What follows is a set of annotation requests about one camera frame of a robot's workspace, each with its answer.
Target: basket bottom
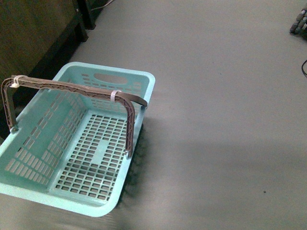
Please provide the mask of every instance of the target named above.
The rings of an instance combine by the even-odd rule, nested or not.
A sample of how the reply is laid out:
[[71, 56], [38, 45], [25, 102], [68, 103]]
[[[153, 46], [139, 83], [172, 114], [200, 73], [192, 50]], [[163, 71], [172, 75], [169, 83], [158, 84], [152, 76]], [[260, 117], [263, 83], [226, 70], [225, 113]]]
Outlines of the basket bottom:
[[124, 157], [126, 119], [88, 111], [57, 167], [48, 192], [94, 206], [105, 204]]

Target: light blue basket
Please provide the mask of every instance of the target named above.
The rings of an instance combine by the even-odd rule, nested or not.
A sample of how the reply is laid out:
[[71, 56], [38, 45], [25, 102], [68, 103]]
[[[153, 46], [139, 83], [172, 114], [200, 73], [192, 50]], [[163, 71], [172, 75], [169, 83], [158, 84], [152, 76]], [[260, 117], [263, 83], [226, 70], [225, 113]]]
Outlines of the light blue basket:
[[[53, 79], [121, 90], [149, 102], [147, 72], [72, 62]], [[133, 103], [135, 147], [145, 108]], [[100, 217], [117, 204], [131, 158], [124, 156], [127, 112], [111, 101], [40, 90], [0, 146], [0, 192]]]

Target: basket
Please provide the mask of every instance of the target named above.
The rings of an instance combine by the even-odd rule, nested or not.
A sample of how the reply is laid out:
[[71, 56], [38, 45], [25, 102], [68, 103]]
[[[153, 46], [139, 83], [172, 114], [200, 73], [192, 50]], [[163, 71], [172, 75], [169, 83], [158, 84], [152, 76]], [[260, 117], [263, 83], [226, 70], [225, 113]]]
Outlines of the basket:
[[[147, 72], [72, 62], [53, 80], [2, 84], [11, 133], [0, 146], [0, 193], [91, 217], [124, 185], [150, 100]], [[15, 118], [12, 87], [40, 89]]]

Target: handle grip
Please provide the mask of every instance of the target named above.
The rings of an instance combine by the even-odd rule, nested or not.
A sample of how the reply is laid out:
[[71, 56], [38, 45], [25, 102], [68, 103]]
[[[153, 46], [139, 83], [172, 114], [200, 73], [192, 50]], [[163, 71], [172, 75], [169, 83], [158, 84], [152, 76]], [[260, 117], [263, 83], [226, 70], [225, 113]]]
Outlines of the handle grip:
[[12, 76], [15, 78], [7, 78], [1, 85], [1, 94], [4, 104], [7, 124], [11, 131], [17, 131], [17, 121], [15, 109], [12, 99], [12, 87], [25, 86], [34, 89], [56, 89], [61, 91], [69, 91], [79, 93], [81, 95], [121, 103], [127, 110], [127, 133], [126, 133], [126, 149], [128, 157], [132, 156], [133, 152], [133, 132], [134, 132], [134, 117], [135, 110], [131, 101], [140, 105], [147, 106], [147, 102], [136, 95], [123, 92], [113, 92], [112, 90], [99, 89], [90, 86], [78, 85], [68, 82], [44, 80], [30, 78], [27, 76]]

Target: wire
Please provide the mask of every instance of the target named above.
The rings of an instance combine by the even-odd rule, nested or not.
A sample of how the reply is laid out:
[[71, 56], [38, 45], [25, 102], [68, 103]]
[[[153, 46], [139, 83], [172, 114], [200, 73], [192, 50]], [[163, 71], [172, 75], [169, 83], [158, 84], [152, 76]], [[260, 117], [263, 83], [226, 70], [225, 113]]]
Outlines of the wire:
[[302, 64], [302, 72], [303, 72], [303, 75], [307, 78], [307, 73], [304, 71], [304, 65], [307, 63], [307, 60], [304, 61], [304, 63]]
[[102, 9], [102, 8], [104, 8], [104, 7], [106, 7], [106, 6], [108, 6], [108, 5], [110, 5], [112, 2], [114, 2], [115, 0], [111, 0], [111, 1], [109, 1], [109, 2], [107, 2], [105, 5], [103, 5], [103, 6], [99, 6], [99, 7], [96, 7], [96, 8], [93, 8], [93, 9], [91, 9], [91, 11], [94, 11], [94, 10], [98, 10], [98, 9]]

